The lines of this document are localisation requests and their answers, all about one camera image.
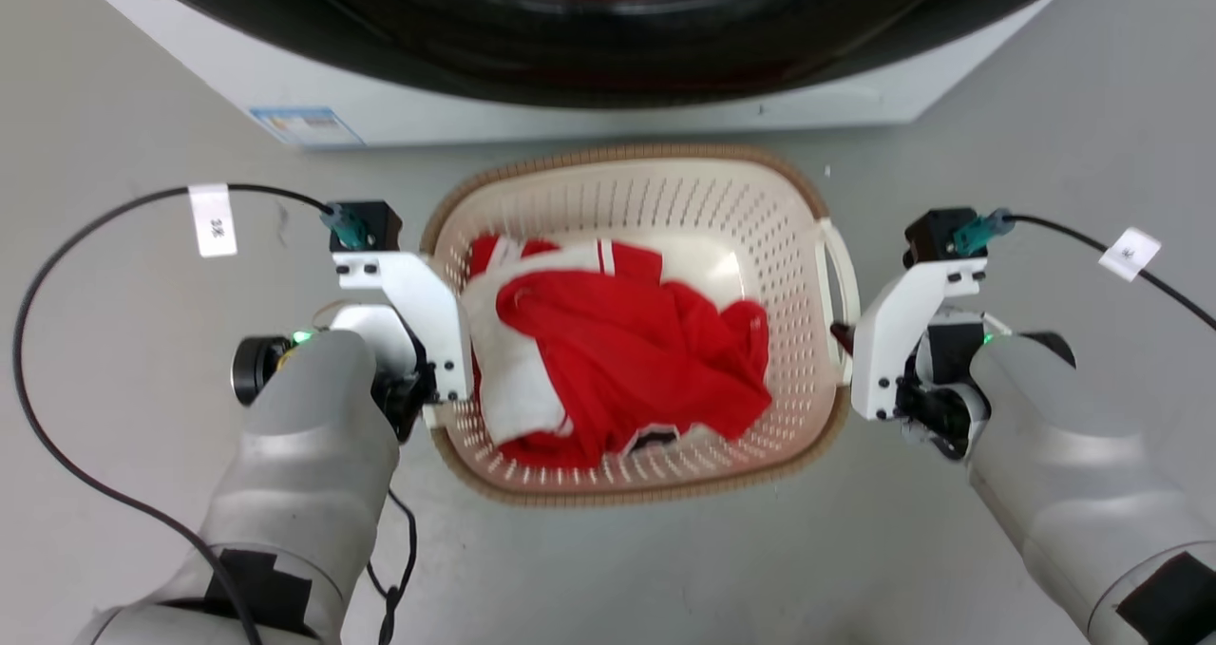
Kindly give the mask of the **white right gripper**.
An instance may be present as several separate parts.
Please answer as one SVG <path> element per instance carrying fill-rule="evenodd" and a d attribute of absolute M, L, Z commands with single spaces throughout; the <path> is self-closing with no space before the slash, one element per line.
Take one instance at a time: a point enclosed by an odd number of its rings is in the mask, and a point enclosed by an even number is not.
<path fill-rule="evenodd" d="M 886 285 L 856 325 L 831 333 L 851 354 L 852 406 L 866 420 L 900 424 L 950 462 L 967 458 L 991 409 L 970 376 L 978 350 L 1008 333 L 986 314 L 950 304 L 976 295 L 986 258 L 929 260 Z"/>

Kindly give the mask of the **white washing machine body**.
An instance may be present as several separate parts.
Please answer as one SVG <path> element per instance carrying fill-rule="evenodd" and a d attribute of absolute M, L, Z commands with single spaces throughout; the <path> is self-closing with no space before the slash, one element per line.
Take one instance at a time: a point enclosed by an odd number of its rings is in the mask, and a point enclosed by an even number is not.
<path fill-rule="evenodd" d="M 366 146 L 559 142 L 911 123 L 1052 1 L 1037 0 L 956 43 L 840 82 L 733 103 L 582 111 L 477 103 L 375 82 L 257 43 L 178 0 L 105 0 L 246 117 L 250 118 L 250 107 L 325 105 Z"/>

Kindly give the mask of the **beige plastic laundry basket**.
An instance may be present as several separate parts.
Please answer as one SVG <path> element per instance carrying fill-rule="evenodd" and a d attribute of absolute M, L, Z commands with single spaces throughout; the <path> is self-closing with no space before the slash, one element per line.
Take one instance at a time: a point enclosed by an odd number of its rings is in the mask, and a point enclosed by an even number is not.
<path fill-rule="evenodd" d="M 794 166 L 745 144 L 625 144 L 518 161 L 460 183 L 420 248 L 452 290 L 473 239 L 626 239 L 720 303 L 769 312 L 772 406 L 739 439 L 696 434 L 593 469 L 527 466 L 491 444 L 473 400 L 439 406 L 430 442 L 465 486 L 527 507 L 668 503 L 772 484 L 816 462 L 846 424 L 852 361 L 833 322 L 860 319 L 846 243 Z"/>

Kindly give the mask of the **blue white energy label sticker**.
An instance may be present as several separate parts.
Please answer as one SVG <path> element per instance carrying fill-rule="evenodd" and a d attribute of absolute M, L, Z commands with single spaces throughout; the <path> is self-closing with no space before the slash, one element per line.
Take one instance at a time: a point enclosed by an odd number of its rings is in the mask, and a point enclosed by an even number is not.
<path fill-rule="evenodd" d="M 305 107 L 250 107 L 257 120 L 278 142 L 304 148 L 339 148 L 366 146 L 364 139 L 347 122 L 325 105 Z"/>

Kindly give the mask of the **white garment with red stripes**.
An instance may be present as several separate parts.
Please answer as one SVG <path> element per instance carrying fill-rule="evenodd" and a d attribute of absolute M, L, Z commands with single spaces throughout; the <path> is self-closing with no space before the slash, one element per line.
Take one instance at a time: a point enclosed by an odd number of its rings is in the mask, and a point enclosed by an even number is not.
<path fill-rule="evenodd" d="M 483 235 L 474 239 L 469 279 L 461 291 L 486 433 L 495 445 L 530 434 L 569 436 L 565 408 L 553 389 L 536 342 L 508 329 L 499 316 L 499 291 L 514 277 L 534 273 L 593 273 L 659 281 L 658 251 L 617 239 L 556 245 L 546 239 Z"/>

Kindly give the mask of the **black round washing machine door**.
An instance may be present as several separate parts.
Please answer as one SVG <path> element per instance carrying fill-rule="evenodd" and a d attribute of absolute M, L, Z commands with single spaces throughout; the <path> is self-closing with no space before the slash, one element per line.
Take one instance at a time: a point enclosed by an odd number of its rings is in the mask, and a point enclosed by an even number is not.
<path fill-rule="evenodd" d="M 838 82 L 1038 0 L 178 0 L 257 43 L 488 103 L 657 108 Z"/>

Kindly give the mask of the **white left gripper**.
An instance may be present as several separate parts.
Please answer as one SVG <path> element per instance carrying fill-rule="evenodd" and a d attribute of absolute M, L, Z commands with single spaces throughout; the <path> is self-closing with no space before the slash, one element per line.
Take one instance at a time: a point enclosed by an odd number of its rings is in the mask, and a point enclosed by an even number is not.
<path fill-rule="evenodd" d="M 421 256 L 332 253 L 344 290 L 376 290 L 384 305 L 347 305 L 330 329 L 359 333 L 376 359 L 372 399 L 398 441 L 409 441 L 426 408 L 469 400 L 472 341 L 458 297 Z"/>

